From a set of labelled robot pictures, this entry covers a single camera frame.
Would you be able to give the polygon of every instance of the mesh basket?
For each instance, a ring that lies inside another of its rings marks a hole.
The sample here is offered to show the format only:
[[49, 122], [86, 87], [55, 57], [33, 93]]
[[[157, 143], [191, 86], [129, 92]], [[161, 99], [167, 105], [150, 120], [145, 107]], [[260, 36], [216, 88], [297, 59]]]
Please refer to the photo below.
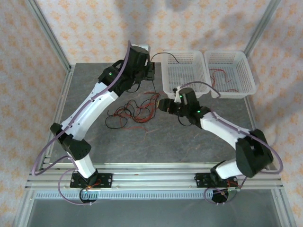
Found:
[[[175, 97], [173, 89], [193, 81], [202, 81], [210, 84], [207, 75], [203, 54], [200, 51], [164, 51], [173, 54], [180, 62], [177, 63], [170, 54], [162, 54], [161, 69], [163, 91], [169, 98]], [[196, 96], [209, 92], [209, 87], [204, 84], [191, 84]]]
[[[256, 93], [256, 84], [243, 52], [206, 51], [204, 56], [209, 79], [221, 98], [244, 98]], [[218, 97], [212, 90], [211, 94], [213, 98]]]

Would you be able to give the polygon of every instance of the red wire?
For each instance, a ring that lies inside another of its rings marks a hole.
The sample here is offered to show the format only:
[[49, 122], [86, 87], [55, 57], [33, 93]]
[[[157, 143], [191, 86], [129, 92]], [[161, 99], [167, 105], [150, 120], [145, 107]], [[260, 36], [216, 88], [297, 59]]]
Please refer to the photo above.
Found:
[[225, 72], [224, 70], [221, 70], [221, 69], [210, 69], [210, 70], [215, 70], [215, 71], [213, 72], [213, 77], [214, 77], [214, 73], [215, 73], [215, 72], [224, 72], [224, 74], [225, 74], [225, 82], [226, 82], [226, 83], [231, 82], [231, 80], [227, 81], [227, 74], [226, 74], [226, 72]]
[[229, 92], [229, 91], [236, 91], [236, 92], [239, 92], [239, 91], [236, 90], [236, 89], [228, 89], [226, 92]]
[[[120, 108], [120, 109], [118, 109], [118, 110], [116, 110], [116, 111], [114, 112], [113, 117], [117, 117], [117, 116], [120, 117], [120, 124], [121, 124], [121, 127], [123, 126], [123, 124], [122, 124], [122, 118], [126, 118], [126, 117], [127, 117], [127, 118], [133, 118], [134, 121], [137, 122], [137, 123], [145, 123], [145, 122], [148, 122], [148, 121], [153, 117], [153, 115], [154, 115], [154, 113], [155, 113], [155, 111], [156, 111], [156, 108], [155, 108], [155, 104], [156, 104], [156, 103], [155, 103], [155, 102], [156, 102], [157, 99], [159, 98], [160, 94], [157, 94], [157, 93], [155, 93], [155, 92], [145, 92], [144, 94], [145, 94], [145, 95], [146, 95], [146, 94], [153, 94], [153, 95], [151, 96], [150, 102], [149, 102], [148, 104], [143, 105], [143, 106], [137, 107], [137, 111], [136, 111], [136, 112], [138, 113], [141, 109], [146, 109], [148, 106], [151, 106], [150, 114], [149, 114], [148, 116], [142, 117], [142, 118], [140, 118], [140, 117], [138, 117], [138, 116], [132, 117], [131, 115], [126, 114], [125, 112], [124, 112], [123, 114], [120, 113], [120, 111], [123, 112], [123, 111], [125, 110], [125, 108]], [[144, 129], [145, 131], [147, 131], [146, 128], [144, 128], [144, 127], [142, 127], [142, 126], [133, 126], [133, 127], [124, 128], [124, 129], [133, 129], [133, 128], [142, 128], [142, 129]]]
[[236, 185], [237, 187], [239, 186], [239, 185], [238, 185], [237, 183], [235, 183], [235, 182], [230, 182], [229, 180], [228, 180], [227, 182], [228, 182], [228, 187], [230, 187], [231, 184]]

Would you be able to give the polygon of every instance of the metal corner post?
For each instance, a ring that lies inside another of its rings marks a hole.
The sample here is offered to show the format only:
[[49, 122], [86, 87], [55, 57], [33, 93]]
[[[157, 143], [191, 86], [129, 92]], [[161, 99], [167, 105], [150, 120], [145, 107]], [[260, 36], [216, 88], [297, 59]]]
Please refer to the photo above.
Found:
[[40, 9], [39, 5], [37, 4], [36, 0], [25, 0], [28, 8], [32, 11], [36, 19], [38, 20], [38, 23], [43, 30], [46, 38], [50, 42], [53, 50], [57, 54], [61, 64], [63, 67], [68, 71], [71, 68], [71, 65], [66, 58], [63, 49], [61, 48], [58, 40], [56, 39], [56, 36], [54, 35], [51, 27], [49, 26], [48, 22], [46, 21], [45, 16], [43, 15], [42, 10]]
[[258, 23], [258, 25], [256, 27], [256, 30], [254, 31], [252, 37], [250, 38], [250, 40], [244, 50], [244, 53], [247, 58], [249, 57], [251, 51], [253, 50], [253, 48], [255, 47], [259, 38], [263, 34], [267, 24], [269, 23], [272, 15], [276, 11], [280, 2], [281, 2], [281, 0], [271, 0], [270, 3], [268, 4], [260, 22]]

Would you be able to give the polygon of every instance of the patterned wallpaper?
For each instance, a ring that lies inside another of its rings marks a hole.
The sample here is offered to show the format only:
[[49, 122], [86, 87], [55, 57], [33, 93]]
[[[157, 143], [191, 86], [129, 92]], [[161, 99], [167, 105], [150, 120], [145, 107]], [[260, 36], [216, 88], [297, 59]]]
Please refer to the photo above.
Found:
[[260, 85], [252, 97], [258, 126], [284, 162], [282, 180], [303, 226], [303, 1], [280, 3], [250, 59]]
[[25, 0], [0, 4], [0, 226], [11, 226], [65, 70]]
[[269, 0], [37, 0], [71, 64], [115, 62], [127, 40], [170, 50], [244, 50]]

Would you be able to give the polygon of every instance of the gray marble surface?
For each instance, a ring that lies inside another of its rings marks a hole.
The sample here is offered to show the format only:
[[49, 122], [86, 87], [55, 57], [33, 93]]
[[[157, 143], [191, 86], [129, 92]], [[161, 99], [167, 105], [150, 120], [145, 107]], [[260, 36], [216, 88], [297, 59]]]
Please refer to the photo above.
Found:
[[[78, 63], [71, 80], [64, 106], [62, 119], [68, 118], [93, 89], [98, 76], [108, 63]], [[155, 86], [162, 91], [161, 65], [156, 64]], [[107, 111], [113, 113], [124, 106], [128, 100], [141, 103], [153, 91], [151, 81], [143, 81], [136, 93], [123, 93], [93, 123], [85, 136], [92, 146], [90, 152], [93, 163], [163, 163], [163, 162], [220, 162], [235, 157], [233, 148], [214, 134], [196, 126], [184, 127], [177, 117], [157, 111], [156, 117], [143, 126], [143, 129], [109, 129], [105, 126]], [[244, 128], [250, 128], [250, 119], [244, 99], [213, 99], [210, 94], [199, 98], [201, 105], [213, 108], [221, 117]], [[187, 119], [181, 118], [184, 124]], [[127, 126], [142, 126], [129, 120]], [[65, 155], [65, 151], [56, 143], [53, 147], [51, 162]]]

